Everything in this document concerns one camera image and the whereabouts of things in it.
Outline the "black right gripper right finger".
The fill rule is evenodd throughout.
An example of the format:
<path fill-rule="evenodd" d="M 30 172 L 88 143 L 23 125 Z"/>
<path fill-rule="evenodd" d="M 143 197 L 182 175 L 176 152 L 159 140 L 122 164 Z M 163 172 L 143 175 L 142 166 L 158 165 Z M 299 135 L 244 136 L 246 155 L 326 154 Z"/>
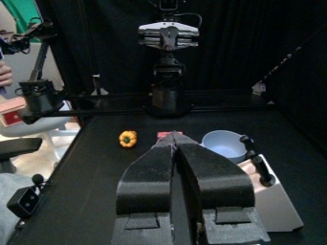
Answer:
<path fill-rule="evenodd" d="M 254 245 L 270 242 L 255 208 L 248 174 L 188 136 L 175 133 L 174 144 L 194 243 Z"/>

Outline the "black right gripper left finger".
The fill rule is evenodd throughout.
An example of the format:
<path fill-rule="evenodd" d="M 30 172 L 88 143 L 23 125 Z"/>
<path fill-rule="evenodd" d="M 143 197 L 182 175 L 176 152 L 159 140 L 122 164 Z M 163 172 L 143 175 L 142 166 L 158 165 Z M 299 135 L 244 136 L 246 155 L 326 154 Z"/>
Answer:
<path fill-rule="evenodd" d="M 174 245 L 171 179 L 174 135 L 168 134 L 131 163 L 118 183 L 111 245 Z"/>

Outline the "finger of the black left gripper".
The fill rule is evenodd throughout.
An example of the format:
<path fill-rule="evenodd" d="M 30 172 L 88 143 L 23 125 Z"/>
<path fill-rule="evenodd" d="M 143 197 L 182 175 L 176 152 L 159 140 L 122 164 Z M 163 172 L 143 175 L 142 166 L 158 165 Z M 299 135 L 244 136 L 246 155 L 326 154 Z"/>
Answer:
<path fill-rule="evenodd" d="M 168 50 L 172 52 L 175 51 L 176 47 L 178 47 L 178 35 L 179 35 L 179 30 L 175 27 L 170 27 L 170 41 L 168 41 Z"/>
<path fill-rule="evenodd" d="M 170 50 L 168 29 L 167 28 L 162 28 L 160 29 L 160 34 L 162 34 L 162 48 L 163 48 L 163 50 L 168 51 Z"/>

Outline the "person's hand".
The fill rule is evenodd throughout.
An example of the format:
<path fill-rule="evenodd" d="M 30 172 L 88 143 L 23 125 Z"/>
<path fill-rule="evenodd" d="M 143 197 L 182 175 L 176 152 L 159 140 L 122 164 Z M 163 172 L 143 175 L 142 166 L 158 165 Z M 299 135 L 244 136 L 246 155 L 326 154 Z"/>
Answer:
<path fill-rule="evenodd" d="M 12 68 L 0 60 L 0 87 L 11 86 L 14 83 Z"/>

